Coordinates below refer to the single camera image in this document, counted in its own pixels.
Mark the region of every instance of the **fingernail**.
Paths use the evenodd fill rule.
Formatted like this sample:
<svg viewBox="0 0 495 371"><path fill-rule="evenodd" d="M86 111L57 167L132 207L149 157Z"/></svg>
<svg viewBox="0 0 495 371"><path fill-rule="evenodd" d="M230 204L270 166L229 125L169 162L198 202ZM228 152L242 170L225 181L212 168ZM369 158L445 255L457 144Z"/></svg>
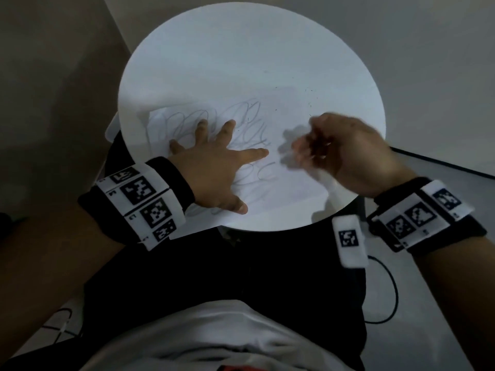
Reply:
<svg viewBox="0 0 495 371"><path fill-rule="evenodd" d="M239 213L240 215L245 215L246 213L248 213L248 206L243 203L243 205L237 210L237 213Z"/></svg>

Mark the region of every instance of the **scribbled drawing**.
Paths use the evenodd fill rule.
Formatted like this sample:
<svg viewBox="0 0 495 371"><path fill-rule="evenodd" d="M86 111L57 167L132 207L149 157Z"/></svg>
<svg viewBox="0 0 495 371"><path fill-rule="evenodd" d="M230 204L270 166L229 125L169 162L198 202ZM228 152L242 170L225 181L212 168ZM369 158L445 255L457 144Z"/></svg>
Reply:
<svg viewBox="0 0 495 371"><path fill-rule="evenodd" d="M248 148L269 148L271 145L266 136L268 124L260 117L261 102L256 98L238 102L224 110L197 109L191 112L176 112L161 123L156 131L159 140L175 139L185 148L194 146L195 129L199 121L208 121L210 137L220 130L228 120L235 120L232 140L228 148L243 150ZM161 147L160 155L168 156L168 145ZM242 166L232 184L232 191L249 206L256 201L263 200L273 187L277 176L274 172L275 162L256 161ZM218 215L223 212L218 208L203 208L191 205L186 211L186 217L195 217L205 212Z"/></svg>

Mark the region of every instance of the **white sheet of paper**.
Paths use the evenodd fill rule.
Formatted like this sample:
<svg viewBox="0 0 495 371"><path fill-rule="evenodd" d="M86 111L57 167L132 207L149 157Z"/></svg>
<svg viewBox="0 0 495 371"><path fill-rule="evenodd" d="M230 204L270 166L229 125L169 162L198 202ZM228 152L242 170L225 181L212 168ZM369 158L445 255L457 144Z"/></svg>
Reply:
<svg viewBox="0 0 495 371"><path fill-rule="evenodd" d="M229 149L267 148L270 154L244 165L236 174L232 192L249 208L246 215L191 205L187 222L171 235L179 238L214 226L227 225L245 218L304 200L325 191L306 172L288 168L284 161L290 154L294 128L307 124L301 113L298 93L293 88L259 91L247 96L211 100L158 109L150 113L147 133L152 155L169 156L170 139L185 148L194 145L194 131L201 119L208 120L210 137L223 124L237 122Z"/></svg>

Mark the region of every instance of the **pants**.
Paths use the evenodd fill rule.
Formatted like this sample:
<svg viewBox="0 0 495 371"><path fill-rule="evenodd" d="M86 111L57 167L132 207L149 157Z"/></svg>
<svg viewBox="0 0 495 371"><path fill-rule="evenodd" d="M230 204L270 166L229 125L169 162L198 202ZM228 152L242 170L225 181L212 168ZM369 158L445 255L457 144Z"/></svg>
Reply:
<svg viewBox="0 0 495 371"><path fill-rule="evenodd" d="M133 163L119 134L105 174ZM358 198L339 215L357 213L361 204ZM125 247L85 285L83 335L18 356L4 368L57 364L78 369L105 343L136 326L203 302L239 299L363 370L365 272L341 266L331 218L294 230L236 234L241 241L235 247L217 229L150 252Z"/></svg>

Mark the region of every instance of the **table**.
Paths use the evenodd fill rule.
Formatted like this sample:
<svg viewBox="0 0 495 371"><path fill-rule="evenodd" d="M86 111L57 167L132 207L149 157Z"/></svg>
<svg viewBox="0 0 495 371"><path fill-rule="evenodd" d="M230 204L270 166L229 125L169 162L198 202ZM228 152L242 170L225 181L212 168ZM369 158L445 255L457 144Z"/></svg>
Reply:
<svg viewBox="0 0 495 371"><path fill-rule="evenodd" d="M150 159L150 111L258 89L299 89L307 117L333 111L362 118L385 137L380 92L360 58L335 34L297 13L230 2L171 18L134 51L118 111L135 161ZM327 193L229 224L239 230L293 229L333 215L356 194L320 172Z"/></svg>

